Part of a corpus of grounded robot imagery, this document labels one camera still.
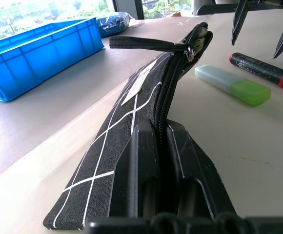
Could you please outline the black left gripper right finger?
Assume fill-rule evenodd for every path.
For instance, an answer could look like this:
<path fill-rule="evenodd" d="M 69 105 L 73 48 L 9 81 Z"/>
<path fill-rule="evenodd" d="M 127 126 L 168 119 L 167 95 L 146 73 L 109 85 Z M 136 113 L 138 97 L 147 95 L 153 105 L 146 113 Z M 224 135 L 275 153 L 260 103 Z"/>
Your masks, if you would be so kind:
<path fill-rule="evenodd" d="M 222 214 L 236 214 L 213 161 L 185 127 L 169 120 L 166 143 L 176 176 L 178 217 L 215 219 Z"/>

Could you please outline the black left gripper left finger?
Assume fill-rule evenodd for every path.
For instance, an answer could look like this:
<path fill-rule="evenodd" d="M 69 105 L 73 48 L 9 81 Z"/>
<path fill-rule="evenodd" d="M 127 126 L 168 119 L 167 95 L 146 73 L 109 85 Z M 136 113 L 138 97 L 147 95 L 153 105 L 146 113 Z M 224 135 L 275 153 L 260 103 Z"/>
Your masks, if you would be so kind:
<path fill-rule="evenodd" d="M 134 127 L 116 162 L 109 202 L 110 217 L 152 218 L 157 211 L 158 146 L 149 120 Z"/>

